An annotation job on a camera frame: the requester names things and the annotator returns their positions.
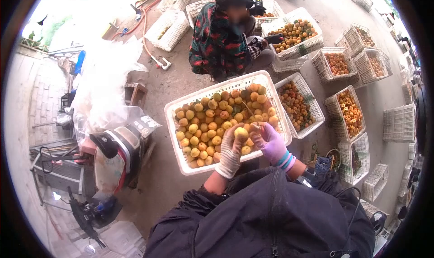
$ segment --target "white cotton glove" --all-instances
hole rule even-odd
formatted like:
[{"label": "white cotton glove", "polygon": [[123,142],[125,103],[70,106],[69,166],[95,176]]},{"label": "white cotton glove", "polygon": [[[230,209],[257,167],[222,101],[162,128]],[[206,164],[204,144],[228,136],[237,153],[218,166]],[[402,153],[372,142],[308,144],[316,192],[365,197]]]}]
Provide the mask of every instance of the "white cotton glove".
[{"label": "white cotton glove", "polygon": [[234,132],[238,127],[243,127],[244,123],[232,126],[224,133],[220,147],[220,162],[217,164],[216,171],[223,177],[231,179],[240,168],[241,148],[247,138],[238,136],[235,139]]}]

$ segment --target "gloved hand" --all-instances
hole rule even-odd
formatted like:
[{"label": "gloved hand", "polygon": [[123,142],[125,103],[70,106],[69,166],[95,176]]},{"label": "gloved hand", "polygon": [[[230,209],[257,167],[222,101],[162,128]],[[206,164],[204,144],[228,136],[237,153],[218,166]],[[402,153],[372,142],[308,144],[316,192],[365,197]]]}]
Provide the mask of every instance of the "gloved hand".
[{"label": "gloved hand", "polygon": [[288,152],[282,136],[271,125],[266,122],[259,124],[263,131],[251,131],[250,138],[273,166],[287,172],[294,165],[296,158]]},{"label": "gloved hand", "polygon": [[265,14],[265,11],[266,11],[267,9],[266,8],[264,8],[264,7],[253,7],[252,9],[248,9],[248,11],[249,11],[249,14],[251,15],[251,16],[256,16],[256,15],[264,15]]},{"label": "gloved hand", "polygon": [[241,148],[247,138],[239,135],[234,136],[235,129],[243,127],[244,123],[232,126],[224,133],[220,147],[220,162],[217,164],[216,171],[223,177],[231,179],[240,168]]},{"label": "gloved hand", "polygon": [[279,33],[277,35],[270,35],[264,38],[268,43],[279,44],[284,39],[283,34]]}]

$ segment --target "dirt ground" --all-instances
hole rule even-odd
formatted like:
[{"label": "dirt ground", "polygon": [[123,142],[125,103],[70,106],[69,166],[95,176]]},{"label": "dirt ground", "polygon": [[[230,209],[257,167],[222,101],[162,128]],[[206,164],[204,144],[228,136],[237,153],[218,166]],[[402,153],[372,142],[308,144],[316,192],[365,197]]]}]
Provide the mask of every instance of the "dirt ground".
[{"label": "dirt ground", "polygon": [[[388,163],[389,167],[391,165],[397,166],[396,168],[394,167],[395,171],[389,172],[389,181],[392,182],[389,183],[388,181],[383,191],[384,193],[380,194],[375,203],[377,206],[381,205],[380,208],[384,211],[393,212],[396,193],[399,188],[399,176],[402,175],[404,162],[407,159],[403,152],[408,150],[408,144],[383,143],[382,111],[405,104],[399,79],[397,60],[398,55],[401,54],[399,47],[387,29],[375,19],[374,14],[376,12],[373,13],[375,10],[368,13],[350,0],[275,1],[279,3],[284,12],[289,12],[298,7],[305,7],[321,26],[325,46],[334,46],[334,41],[338,38],[339,34],[351,22],[356,22],[369,27],[371,32],[376,35],[376,40],[380,47],[386,53],[389,53],[392,70],[395,75],[358,89],[357,95],[366,120],[366,131],[368,132],[371,151],[371,170],[380,162]],[[161,13],[155,7],[148,12],[148,29],[160,15]],[[124,27],[131,29],[136,23],[135,14],[132,11],[131,17],[120,24],[119,31]],[[125,41],[131,35],[141,38],[142,30],[143,25],[140,24],[133,33],[123,37],[117,36],[116,40]],[[105,38],[111,39],[114,33],[116,32],[109,31]],[[181,174],[175,154],[173,153],[172,142],[164,115],[164,107],[167,103],[213,84],[208,78],[196,75],[191,71],[188,63],[188,50],[192,34],[193,30],[190,28],[171,52],[157,49],[149,42],[147,43],[147,47],[156,58],[161,59],[165,57],[172,63],[167,71],[156,68],[153,60],[144,51],[138,62],[148,67],[149,73],[132,72],[129,75],[131,82],[141,79],[140,82],[146,85],[148,96],[144,111],[162,125],[154,133],[157,145],[151,157],[151,162],[142,167],[137,189],[123,190],[118,195],[120,202],[124,206],[118,219],[133,221],[146,238],[151,226],[170,208],[176,206],[177,202],[182,198],[182,193],[190,189],[199,188],[210,174],[210,172],[194,176],[184,176]],[[292,74],[291,72],[286,72],[276,75],[273,73],[271,67],[264,70],[270,73],[275,83]],[[323,100],[346,87],[346,82],[333,82],[321,85],[311,61],[307,61],[300,72],[317,98],[327,119]],[[288,148],[290,152],[301,158],[302,151],[310,150],[314,142],[318,143],[318,150],[321,155],[325,155],[331,148],[336,146],[333,131],[328,128],[327,120],[305,139],[293,139]]]}]

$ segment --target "black jacket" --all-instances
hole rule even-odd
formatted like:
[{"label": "black jacket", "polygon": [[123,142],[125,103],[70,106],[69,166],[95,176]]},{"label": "black jacket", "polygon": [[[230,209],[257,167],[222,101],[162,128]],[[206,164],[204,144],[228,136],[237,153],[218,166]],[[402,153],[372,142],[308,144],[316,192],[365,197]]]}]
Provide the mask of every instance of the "black jacket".
[{"label": "black jacket", "polygon": [[276,168],[238,176],[225,199],[187,191],[151,229],[144,257],[371,257],[374,229],[358,199],[288,181]]}]

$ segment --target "blue wristband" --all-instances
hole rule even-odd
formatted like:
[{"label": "blue wristband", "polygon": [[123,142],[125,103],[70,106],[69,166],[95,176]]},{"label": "blue wristband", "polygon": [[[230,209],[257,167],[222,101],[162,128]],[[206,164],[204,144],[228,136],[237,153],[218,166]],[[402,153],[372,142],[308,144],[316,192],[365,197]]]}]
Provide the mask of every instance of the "blue wristband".
[{"label": "blue wristband", "polygon": [[279,162],[277,162],[276,167],[282,165],[289,156],[290,153],[288,152],[288,150],[286,150],[286,153],[283,155],[282,158],[280,158]]},{"label": "blue wristband", "polygon": [[288,167],[288,165],[291,163],[291,160],[292,160],[293,157],[294,157],[294,156],[291,155],[291,157],[289,158],[289,160],[288,160],[288,161],[287,161],[283,166],[280,167],[281,170],[285,170],[286,167]]}]

